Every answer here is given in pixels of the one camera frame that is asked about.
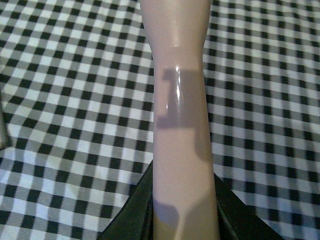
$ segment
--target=checkered pattern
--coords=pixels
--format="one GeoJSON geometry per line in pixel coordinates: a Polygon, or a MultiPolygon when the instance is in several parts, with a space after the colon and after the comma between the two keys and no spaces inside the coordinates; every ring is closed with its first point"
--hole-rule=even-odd
{"type": "MultiPolygon", "coordinates": [[[[320,3],[213,0],[215,172],[286,240],[320,239],[320,3]]],[[[94,240],[152,160],[153,69],[132,0],[0,3],[0,239],[94,240]]]]}

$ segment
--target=table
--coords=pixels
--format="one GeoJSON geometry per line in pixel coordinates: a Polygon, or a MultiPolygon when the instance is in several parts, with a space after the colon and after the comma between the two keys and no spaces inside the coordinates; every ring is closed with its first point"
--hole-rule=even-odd
{"type": "MultiPolygon", "coordinates": [[[[213,0],[214,172],[286,240],[320,239],[320,2],[213,0]]],[[[0,239],[94,240],[153,158],[153,63],[133,0],[3,0],[0,239]]]]}

